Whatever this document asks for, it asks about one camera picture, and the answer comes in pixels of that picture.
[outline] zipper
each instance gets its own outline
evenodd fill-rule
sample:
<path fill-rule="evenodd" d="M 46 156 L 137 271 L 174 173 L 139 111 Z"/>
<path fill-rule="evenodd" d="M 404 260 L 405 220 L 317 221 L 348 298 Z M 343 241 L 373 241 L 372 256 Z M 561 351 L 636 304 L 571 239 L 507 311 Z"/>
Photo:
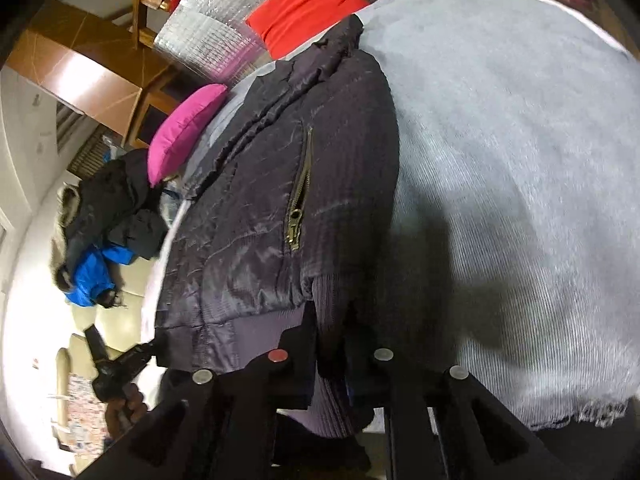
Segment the zipper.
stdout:
<path fill-rule="evenodd" d="M 302 161 L 302 170 L 298 177 L 298 182 L 294 188 L 291 202 L 287 211 L 287 228 L 285 240 L 292 251 L 300 248 L 300 230 L 302 228 L 302 217 L 305 212 L 306 194 L 309 190 L 311 178 L 311 133 L 312 128 L 306 131 L 305 157 Z"/>

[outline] blue cloth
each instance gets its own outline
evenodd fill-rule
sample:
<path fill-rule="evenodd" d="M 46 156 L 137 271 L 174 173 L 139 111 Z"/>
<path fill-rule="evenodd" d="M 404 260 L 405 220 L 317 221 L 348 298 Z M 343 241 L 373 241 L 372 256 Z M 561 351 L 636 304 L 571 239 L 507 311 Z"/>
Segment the blue cloth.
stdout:
<path fill-rule="evenodd" d="M 133 256 L 132 251 L 116 245 L 108 245 L 101 249 L 96 246 L 89 247 L 76 268 L 76 287 L 65 293 L 66 298 L 79 306 L 94 306 L 95 299 L 102 292 L 115 288 L 105 258 L 117 264 L 129 265 Z"/>

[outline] hand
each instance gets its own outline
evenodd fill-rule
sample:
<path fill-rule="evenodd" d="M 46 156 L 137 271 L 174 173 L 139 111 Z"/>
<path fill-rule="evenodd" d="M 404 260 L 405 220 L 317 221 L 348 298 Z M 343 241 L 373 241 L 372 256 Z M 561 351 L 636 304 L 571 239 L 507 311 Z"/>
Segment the hand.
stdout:
<path fill-rule="evenodd" d="M 131 410 L 129 420 L 132 424 L 139 421 L 149 410 L 148 406 L 144 403 L 145 397 L 140 393 L 140 390 L 135 384 L 126 384 L 123 390 L 127 399 L 111 399 L 107 402 L 107 410 L 104 412 L 107 431 L 113 440 L 118 440 L 125 433 L 118 417 L 118 414 L 125 405 Z"/>

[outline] wooden chair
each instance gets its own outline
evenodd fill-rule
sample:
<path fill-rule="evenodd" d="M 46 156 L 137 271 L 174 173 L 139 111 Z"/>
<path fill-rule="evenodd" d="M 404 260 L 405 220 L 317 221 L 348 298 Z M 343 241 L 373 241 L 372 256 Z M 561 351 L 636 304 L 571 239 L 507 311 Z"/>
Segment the wooden chair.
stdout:
<path fill-rule="evenodd" d="M 146 26 L 147 9 L 160 9 L 169 11 L 171 0 L 133 0 L 133 43 L 138 47 L 141 43 L 153 48 L 156 33 Z"/>

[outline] zipper pull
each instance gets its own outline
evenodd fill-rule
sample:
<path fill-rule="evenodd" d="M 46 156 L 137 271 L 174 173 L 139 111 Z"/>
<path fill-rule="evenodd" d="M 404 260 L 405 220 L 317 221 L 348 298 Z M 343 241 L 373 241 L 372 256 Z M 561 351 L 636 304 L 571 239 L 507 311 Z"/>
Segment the zipper pull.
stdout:
<path fill-rule="evenodd" d="M 289 215 L 287 226 L 287 242 L 292 251 L 300 248 L 300 222 L 302 221 L 302 209 L 294 209 Z"/>

